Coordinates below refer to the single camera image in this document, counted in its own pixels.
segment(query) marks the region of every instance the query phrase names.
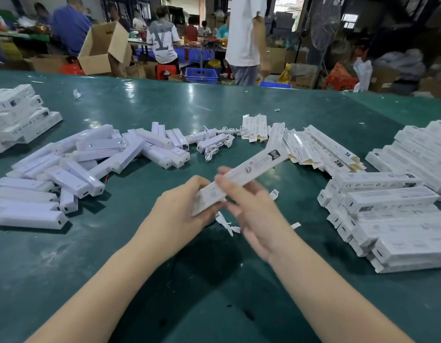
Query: hand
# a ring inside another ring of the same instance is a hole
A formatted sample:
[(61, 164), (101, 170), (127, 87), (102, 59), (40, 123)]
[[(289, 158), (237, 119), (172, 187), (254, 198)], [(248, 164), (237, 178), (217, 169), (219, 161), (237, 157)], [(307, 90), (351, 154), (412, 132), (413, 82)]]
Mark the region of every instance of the hand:
[(244, 237), (258, 256), (268, 262), (294, 232), (262, 185), (251, 181), (241, 187), (223, 176), (229, 171), (228, 167), (220, 167), (214, 180), (237, 204), (223, 202), (223, 206), (238, 220)]
[(262, 58), (260, 60), (260, 74), (263, 78), (267, 78), (271, 72), (270, 60), (268, 57)]
[(140, 225), (131, 243), (152, 248), (159, 265), (174, 256), (214, 220), (219, 202), (195, 217), (191, 216), (193, 199), (198, 190), (208, 185), (206, 178), (193, 176), (179, 187), (165, 191)]

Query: white t-shirt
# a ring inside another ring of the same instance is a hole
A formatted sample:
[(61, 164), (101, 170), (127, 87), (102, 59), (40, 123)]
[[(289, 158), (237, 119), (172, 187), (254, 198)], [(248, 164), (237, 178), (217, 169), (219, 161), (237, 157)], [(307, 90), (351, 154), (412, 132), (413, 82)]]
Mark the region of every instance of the white t-shirt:
[(146, 22), (140, 18), (133, 18), (133, 28), (138, 30), (147, 29)]
[(260, 53), (252, 36), (252, 19), (265, 17), (267, 0), (232, 0), (225, 58), (233, 66), (256, 66)]
[(167, 20), (156, 20), (147, 29), (147, 43), (152, 44), (158, 63), (166, 64), (177, 59), (173, 42), (180, 40), (176, 27)]

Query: person in red shirt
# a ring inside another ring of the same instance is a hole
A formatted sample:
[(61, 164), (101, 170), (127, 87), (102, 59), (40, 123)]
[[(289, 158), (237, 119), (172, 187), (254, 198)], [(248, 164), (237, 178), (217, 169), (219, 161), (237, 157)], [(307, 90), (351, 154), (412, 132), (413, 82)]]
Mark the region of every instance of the person in red shirt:
[(189, 18), (189, 25), (186, 26), (186, 40), (190, 40), (192, 42), (198, 41), (198, 30), (193, 26), (194, 19), (193, 17)]

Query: seated person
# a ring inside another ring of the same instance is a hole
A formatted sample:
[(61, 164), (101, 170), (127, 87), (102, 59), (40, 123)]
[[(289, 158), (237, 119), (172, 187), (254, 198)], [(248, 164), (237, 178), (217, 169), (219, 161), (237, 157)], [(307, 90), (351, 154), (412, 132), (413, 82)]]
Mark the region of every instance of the seated person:
[(181, 43), (176, 27), (165, 19), (166, 7), (157, 8), (158, 20), (152, 22), (147, 29), (147, 42), (152, 45), (155, 60), (162, 65), (176, 66), (177, 74), (179, 71), (179, 60), (173, 48), (173, 42)]
[(109, 2), (107, 6), (107, 11), (111, 16), (112, 21), (118, 21), (120, 25), (122, 25), (127, 30), (128, 33), (132, 32), (132, 26), (126, 19), (119, 16), (119, 11), (117, 10), (117, 6), (114, 2)]
[(217, 30), (217, 38), (228, 38), (228, 31), (230, 26), (230, 16), (226, 17), (223, 25)]
[(38, 14), (38, 22), (44, 26), (52, 26), (52, 16), (49, 14), (43, 4), (36, 2), (35, 11)]
[(211, 29), (208, 28), (208, 22), (203, 20), (198, 28), (198, 36), (211, 36), (212, 34)]
[(192, 42), (198, 41), (198, 30), (195, 28), (194, 24), (195, 19), (193, 17), (189, 18), (189, 25), (186, 26), (186, 39)]
[(58, 35), (70, 55), (78, 56), (92, 23), (83, 14), (81, 0), (66, 0), (66, 3), (66, 6), (53, 12), (52, 31)]
[(143, 18), (141, 18), (141, 15), (139, 14), (139, 12), (137, 10), (134, 11), (133, 13), (133, 28), (134, 29), (138, 29), (138, 30), (146, 30), (147, 29), (147, 24), (144, 21)]

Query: teal shirt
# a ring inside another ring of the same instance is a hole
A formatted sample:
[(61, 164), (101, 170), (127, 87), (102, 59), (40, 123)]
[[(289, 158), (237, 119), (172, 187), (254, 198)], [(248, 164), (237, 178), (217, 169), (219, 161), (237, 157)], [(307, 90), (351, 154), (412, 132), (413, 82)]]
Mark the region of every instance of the teal shirt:
[(223, 24), (218, 30), (217, 30), (217, 38), (228, 38), (228, 28), (226, 24)]

